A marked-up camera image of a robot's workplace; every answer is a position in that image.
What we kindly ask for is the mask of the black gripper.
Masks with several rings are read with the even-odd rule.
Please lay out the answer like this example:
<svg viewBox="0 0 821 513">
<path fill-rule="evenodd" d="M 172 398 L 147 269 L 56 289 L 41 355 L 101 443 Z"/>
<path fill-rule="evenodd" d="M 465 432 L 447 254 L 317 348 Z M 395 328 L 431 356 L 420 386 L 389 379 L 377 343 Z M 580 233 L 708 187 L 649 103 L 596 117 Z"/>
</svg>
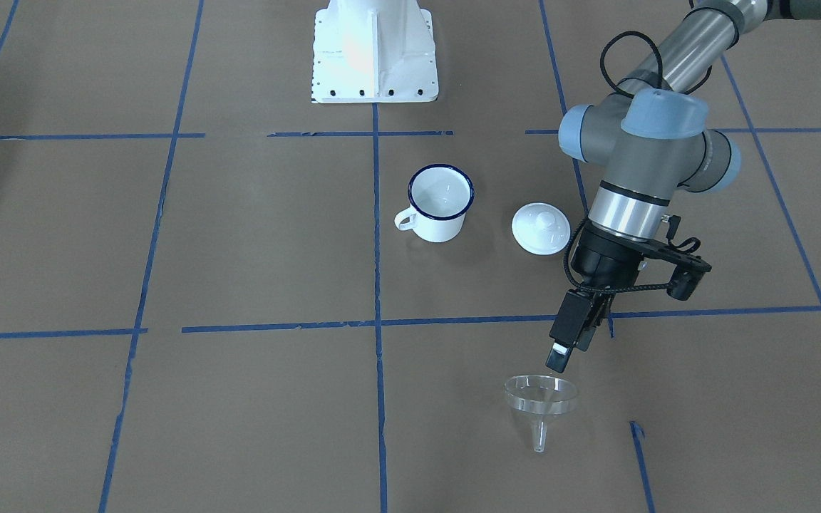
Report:
<svg viewBox="0 0 821 513">
<path fill-rule="evenodd" d="M 599 227 L 580 227 L 570 241 L 574 256 L 568 269 L 581 276 L 568 277 L 568 290 L 549 331 L 553 341 L 545 366 L 556 373 L 567 369 L 575 350 L 589 350 L 597 328 L 609 317 L 614 296 L 590 296 L 599 290 L 615 294 L 649 290 L 638 285 L 639 267 L 649 241 L 622 237 Z"/>
</svg>

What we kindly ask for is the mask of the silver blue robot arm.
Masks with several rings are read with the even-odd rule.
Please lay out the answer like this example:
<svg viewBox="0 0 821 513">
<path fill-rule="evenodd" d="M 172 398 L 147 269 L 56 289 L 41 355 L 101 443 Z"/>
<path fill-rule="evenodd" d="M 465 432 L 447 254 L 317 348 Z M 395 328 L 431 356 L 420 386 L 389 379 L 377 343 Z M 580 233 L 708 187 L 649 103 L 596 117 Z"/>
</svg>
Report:
<svg viewBox="0 0 821 513">
<path fill-rule="evenodd" d="M 729 185 L 742 155 L 707 128 L 709 107 L 693 94 L 724 52 L 769 20 L 821 21 L 821 1 L 698 1 L 628 75 L 602 72 L 611 88 L 602 102 L 564 114 L 561 150 L 605 172 L 564 250 L 571 288 L 549 332 L 548 369 L 563 373 L 575 350 L 590 347 L 616 295 L 664 290 L 687 300 L 711 271 L 696 238 L 673 243 L 678 217 L 668 207 L 674 192 Z"/>
</svg>

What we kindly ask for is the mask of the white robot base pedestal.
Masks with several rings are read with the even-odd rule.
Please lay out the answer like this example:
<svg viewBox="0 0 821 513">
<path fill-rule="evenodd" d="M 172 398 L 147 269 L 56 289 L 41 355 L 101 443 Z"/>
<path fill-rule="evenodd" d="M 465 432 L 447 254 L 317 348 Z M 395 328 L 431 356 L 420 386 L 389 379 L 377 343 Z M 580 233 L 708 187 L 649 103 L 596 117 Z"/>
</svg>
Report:
<svg viewBox="0 0 821 513">
<path fill-rule="evenodd" d="M 417 1 L 330 1 L 315 13 L 311 101 L 439 98 L 433 16 Z"/>
</svg>

